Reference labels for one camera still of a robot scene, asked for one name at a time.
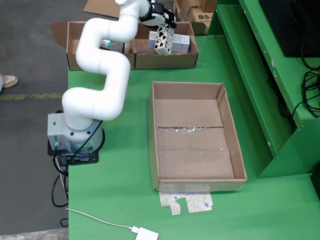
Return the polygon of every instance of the white box with black spots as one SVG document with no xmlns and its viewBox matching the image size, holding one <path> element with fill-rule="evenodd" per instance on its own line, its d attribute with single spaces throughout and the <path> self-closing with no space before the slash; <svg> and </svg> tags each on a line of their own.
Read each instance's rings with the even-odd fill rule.
<svg viewBox="0 0 320 240">
<path fill-rule="evenodd" d="M 159 55 L 171 55 L 174 29 L 168 24 L 161 24 L 156 31 L 154 50 Z"/>
</svg>

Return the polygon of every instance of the person's foot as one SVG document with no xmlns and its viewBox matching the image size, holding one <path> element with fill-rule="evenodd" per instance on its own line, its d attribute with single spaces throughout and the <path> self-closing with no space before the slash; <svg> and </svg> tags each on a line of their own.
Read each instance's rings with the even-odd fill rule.
<svg viewBox="0 0 320 240">
<path fill-rule="evenodd" d="M 3 75 L 3 88 L 11 88 L 18 83 L 18 78 L 12 75 Z"/>
</svg>

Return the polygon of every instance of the floor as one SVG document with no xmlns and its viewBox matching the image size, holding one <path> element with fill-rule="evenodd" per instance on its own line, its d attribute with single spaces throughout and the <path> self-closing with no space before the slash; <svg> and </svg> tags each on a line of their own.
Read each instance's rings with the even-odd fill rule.
<svg viewBox="0 0 320 240">
<path fill-rule="evenodd" d="M 50 23 L 96 17 L 82 11 L 86 2 L 0 0 L 0 73 L 19 78 L 0 94 L 0 236 L 58 229 L 67 217 L 50 200 L 57 172 L 47 155 L 47 115 L 62 108 L 68 83 L 65 49 Z M 65 201 L 60 184 L 55 199 Z"/>
</svg>

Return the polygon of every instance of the white power adapter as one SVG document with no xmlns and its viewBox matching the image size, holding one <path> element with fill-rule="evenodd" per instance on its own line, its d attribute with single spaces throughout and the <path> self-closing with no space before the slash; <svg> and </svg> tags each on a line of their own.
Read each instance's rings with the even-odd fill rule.
<svg viewBox="0 0 320 240">
<path fill-rule="evenodd" d="M 143 227 L 133 226 L 131 232 L 137 234 L 135 240 L 157 240 L 159 233 Z"/>
</svg>

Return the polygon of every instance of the white robotic arm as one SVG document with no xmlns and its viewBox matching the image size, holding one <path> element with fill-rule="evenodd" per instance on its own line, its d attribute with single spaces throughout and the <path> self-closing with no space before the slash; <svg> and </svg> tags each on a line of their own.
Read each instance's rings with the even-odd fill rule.
<svg viewBox="0 0 320 240">
<path fill-rule="evenodd" d="M 103 142 L 100 121 L 113 120 L 123 110 L 130 75 L 130 62 L 122 53 L 100 49 L 102 40 L 132 41 L 139 20 L 146 26 L 168 23 L 175 28 L 173 13 L 150 0 L 115 0 L 121 6 L 119 20 L 92 18 L 82 30 L 76 61 L 89 73 L 106 75 L 103 90 L 74 87 L 62 97 L 63 113 L 48 115 L 48 140 L 51 149 L 90 154 Z"/>
<path fill-rule="evenodd" d="M 119 21 L 92 18 L 84 25 L 76 61 L 89 73 L 107 75 L 104 89 L 74 87 L 62 98 L 66 124 L 74 130 L 90 127 L 93 119 L 112 120 L 122 112 L 130 74 L 129 60 L 121 53 L 100 49 L 101 40 L 118 43 L 132 41 L 139 18 L 148 14 L 147 0 L 116 0 L 121 5 Z"/>
</svg>

